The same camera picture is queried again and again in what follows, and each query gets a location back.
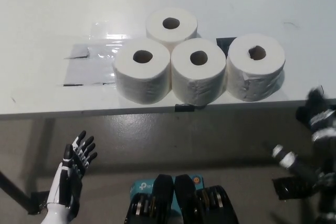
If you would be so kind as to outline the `black white robot left hand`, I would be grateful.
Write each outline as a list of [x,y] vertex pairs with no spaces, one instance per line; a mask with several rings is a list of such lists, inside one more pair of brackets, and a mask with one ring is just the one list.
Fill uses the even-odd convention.
[[70,208],[75,202],[79,202],[81,181],[92,161],[98,156],[94,137],[86,138],[86,134],[86,131],[82,131],[72,143],[66,145],[49,191],[48,204],[60,204]]

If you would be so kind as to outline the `dark grey robot right hand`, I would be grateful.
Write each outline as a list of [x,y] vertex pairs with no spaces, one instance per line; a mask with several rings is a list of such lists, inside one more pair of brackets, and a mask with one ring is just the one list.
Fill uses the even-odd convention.
[[310,90],[306,103],[297,110],[297,115],[305,116],[310,129],[313,147],[327,155],[327,170],[314,171],[302,163],[293,152],[286,151],[282,145],[271,147],[272,157],[285,169],[306,180],[312,185],[335,176],[335,108],[324,97],[322,89]]

